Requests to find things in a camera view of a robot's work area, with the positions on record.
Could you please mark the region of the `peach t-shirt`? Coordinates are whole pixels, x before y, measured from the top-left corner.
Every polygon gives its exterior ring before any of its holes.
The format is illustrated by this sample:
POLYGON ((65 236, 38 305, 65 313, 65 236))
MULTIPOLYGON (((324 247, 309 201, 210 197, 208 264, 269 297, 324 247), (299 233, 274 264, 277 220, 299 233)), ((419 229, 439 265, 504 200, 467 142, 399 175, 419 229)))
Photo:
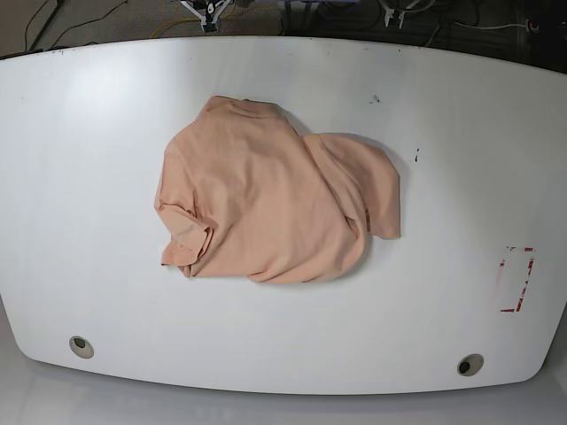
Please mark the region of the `peach t-shirt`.
POLYGON ((187 277, 338 278, 371 236, 400 236, 400 177, 346 135, 300 135, 275 104, 211 97, 167 145, 154 201, 161 255, 187 277))

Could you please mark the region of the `red tape rectangle marker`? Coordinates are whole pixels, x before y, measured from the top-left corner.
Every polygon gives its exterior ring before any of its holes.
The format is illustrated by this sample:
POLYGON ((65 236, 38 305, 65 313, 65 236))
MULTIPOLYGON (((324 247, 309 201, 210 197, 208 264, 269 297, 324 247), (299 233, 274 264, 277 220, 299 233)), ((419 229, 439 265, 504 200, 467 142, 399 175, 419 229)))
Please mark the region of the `red tape rectangle marker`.
POLYGON ((499 264, 495 302, 500 313, 518 313, 530 281, 536 250, 507 246, 499 264))

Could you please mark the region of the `left table grommet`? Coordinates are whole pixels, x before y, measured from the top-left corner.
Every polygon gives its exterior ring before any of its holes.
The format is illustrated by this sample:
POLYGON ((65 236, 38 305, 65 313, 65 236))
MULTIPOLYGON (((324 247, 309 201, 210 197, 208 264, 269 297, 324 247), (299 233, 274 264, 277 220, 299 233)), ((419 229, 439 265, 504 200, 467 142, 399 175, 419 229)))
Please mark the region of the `left table grommet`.
POLYGON ((71 351, 81 359, 91 359, 94 356, 94 348, 90 342, 80 336, 72 336, 69 340, 71 351))

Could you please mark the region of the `table grommet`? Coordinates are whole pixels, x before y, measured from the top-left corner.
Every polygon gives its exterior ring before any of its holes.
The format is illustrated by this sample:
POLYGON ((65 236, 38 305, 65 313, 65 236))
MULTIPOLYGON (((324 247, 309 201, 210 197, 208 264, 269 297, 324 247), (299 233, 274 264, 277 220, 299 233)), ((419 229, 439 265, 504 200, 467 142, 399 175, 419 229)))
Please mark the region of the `table grommet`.
POLYGON ((484 357, 473 353, 467 355, 457 364, 457 373, 460 376, 470 377, 477 374, 484 365, 484 357))
POLYGON ((91 359, 94 356, 94 348, 90 342, 80 336, 72 336, 69 340, 71 351, 81 359, 91 359))

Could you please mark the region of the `right table grommet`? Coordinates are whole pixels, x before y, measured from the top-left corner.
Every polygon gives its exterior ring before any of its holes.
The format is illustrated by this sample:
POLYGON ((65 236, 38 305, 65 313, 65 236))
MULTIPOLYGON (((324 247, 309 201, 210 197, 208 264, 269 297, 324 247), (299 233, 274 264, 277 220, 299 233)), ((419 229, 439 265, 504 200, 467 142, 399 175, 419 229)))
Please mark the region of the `right table grommet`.
POLYGON ((473 353, 467 355, 457 364, 457 373, 460 376, 470 377, 477 374, 484 365, 484 357, 473 353))

